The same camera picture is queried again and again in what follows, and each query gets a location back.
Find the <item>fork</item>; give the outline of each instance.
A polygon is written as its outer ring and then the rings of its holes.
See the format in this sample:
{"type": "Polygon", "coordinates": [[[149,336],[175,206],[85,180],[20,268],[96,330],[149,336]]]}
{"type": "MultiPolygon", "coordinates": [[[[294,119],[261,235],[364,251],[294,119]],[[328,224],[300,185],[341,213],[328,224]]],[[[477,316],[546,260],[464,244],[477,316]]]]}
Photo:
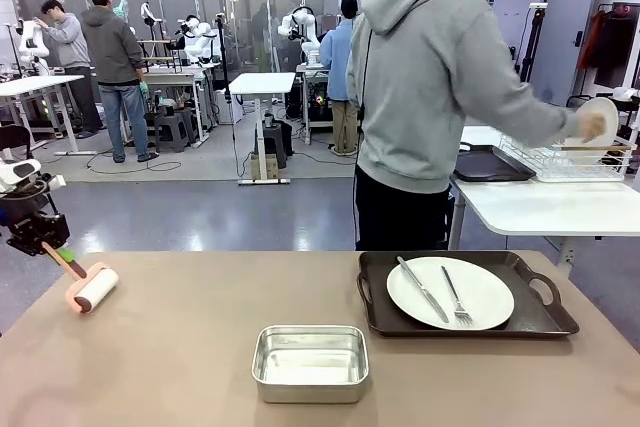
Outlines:
{"type": "Polygon", "coordinates": [[[456,292],[456,288],[453,286],[453,282],[451,282],[451,277],[449,277],[449,272],[447,272],[447,269],[443,265],[441,265],[440,267],[442,268],[444,278],[446,279],[449,290],[451,290],[451,293],[453,294],[455,300],[456,308],[453,313],[456,316],[456,319],[458,319],[463,324],[471,324],[473,322],[473,319],[471,318],[471,315],[469,315],[469,312],[467,312],[466,309],[462,306],[460,297],[458,297],[458,293],[456,292]]]}

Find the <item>floor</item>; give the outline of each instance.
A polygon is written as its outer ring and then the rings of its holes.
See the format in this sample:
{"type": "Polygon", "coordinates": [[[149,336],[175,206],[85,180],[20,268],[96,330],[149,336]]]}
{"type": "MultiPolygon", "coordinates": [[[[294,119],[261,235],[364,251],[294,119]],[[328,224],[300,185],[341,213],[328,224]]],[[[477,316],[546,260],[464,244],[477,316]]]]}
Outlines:
{"type": "MultiPolygon", "coordinates": [[[[342,167],[352,175],[353,167],[342,167]]],[[[129,250],[351,250],[352,179],[301,179],[287,186],[235,182],[72,183],[55,192],[71,229],[70,246],[87,252],[129,250]]],[[[504,249],[467,210],[463,249],[504,249]]],[[[555,259],[543,238],[510,238],[509,249],[555,259]]],[[[572,280],[640,350],[640,239],[585,239],[572,280]]],[[[0,332],[61,275],[44,257],[0,245],[0,332]]]]}
{"type": "MultiPolygon", "coordinates": [[[[67,139],[51,142],[34,151],[34,156],[45,164],[45,170],[62,174],[69,182],[143,182],[163,180],[232,180],[251,177],[250,162],[246,162],[244,176],[243,161],[253,149],[255,123],[253,113],[246,115],[235,129],[221,125],[213,129],[209,139],[199,148],[187,147],[184,152],[175,153],[170,148],[161,150],[159,159],[150,162],[150,169],[136,162],[135,151],[127,148],[127,161],[115,164],[110,154],[81,157],[56,157],[55,153],[69,150],[67,139]],[[234,154],[233,133],[236,137],[234,154]]],[[[330,133],[318,133],[314,142],[305,145],[299,139],[300,123],[289,122],[293,127],[293,149],[297,154],[287,161],[287,168],[280,171],[281,178],[350,177],[353,159],[338,158],[328,150],[330,133]]],[[[86,140],[78,141],[81,151],[106,152],[111,149],[107,131],[86,140]]]]}

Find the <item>cardboard box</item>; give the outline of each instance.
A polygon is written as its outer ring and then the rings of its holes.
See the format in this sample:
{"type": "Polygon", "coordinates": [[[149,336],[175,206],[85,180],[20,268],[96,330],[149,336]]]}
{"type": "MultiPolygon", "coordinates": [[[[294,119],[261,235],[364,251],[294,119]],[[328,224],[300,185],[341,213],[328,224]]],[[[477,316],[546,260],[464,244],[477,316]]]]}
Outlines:
{"type": "MultiPolygon", "coordinates": [[[[267,154],[267,179],[278,179],[278,158],[276,154],[267,154]]],[[[251,179],[260,179],[260,160],[257,155],[251,155],[251,179]]]]}

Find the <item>gray sweatshirt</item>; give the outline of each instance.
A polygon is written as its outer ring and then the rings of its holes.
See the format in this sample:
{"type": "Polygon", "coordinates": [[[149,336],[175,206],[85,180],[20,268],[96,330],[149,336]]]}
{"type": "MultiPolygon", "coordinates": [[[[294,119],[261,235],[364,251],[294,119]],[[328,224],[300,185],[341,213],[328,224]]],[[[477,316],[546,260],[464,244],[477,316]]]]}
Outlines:
{"type": "Polygon", "coordinates": [[[362,11],[347,90],[365,106],[358,166],[374,180],[446,190],[467,115],[532,146],[577,133],[573,114],[520,82],[485,0],[362,0],[362,11]]]}
{"type": "Polygon", "coordinates": [[[44,32],[55,41],[63,67],[89,67],[87,42],[75,15],[65,14],[62,22],[56,22],[55,27],[44,29],[44,32]]]}
{"type": "Polygon", "coordinates": [[[142,49],[127,23],[111,9],[93,7],[82,13],[82,32],[96,66],[98,83],[132,85],[144,67],[142,49]]]}

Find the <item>black tray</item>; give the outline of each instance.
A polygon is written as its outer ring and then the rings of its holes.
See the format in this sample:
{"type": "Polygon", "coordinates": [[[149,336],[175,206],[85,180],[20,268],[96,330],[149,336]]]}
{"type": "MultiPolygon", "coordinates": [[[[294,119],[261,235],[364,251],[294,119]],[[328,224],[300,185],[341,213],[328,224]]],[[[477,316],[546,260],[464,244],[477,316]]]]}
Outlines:
{"type": "Polygon", "coordinates": [[[454,174],[465,182],[523,182],[536,173],[495,145],[471,145],[460,151],[454,174]]]}
{"type": "Polygon", "coordinates": [[[580,327],[562,306],[560,292],[551,280],[532,271],[522,258],[506,251],[432,251],[432,252],[365,252],[360,255],[358,291],[365,305],[369,328],[383,337],[489,337],[515,339],[550,339],[575,334],[580,327]],[[491,330],[450,331],[431,327],[405,314],[387,292],[387,277],[398,265],[396,257],[450,257],[479,265],[498,276],[513,293],[515,308],[511,318],[491,330]],[[540,294],[529,285],[532,280],[544,282],[553,301],[543,303],[540,294]]]}

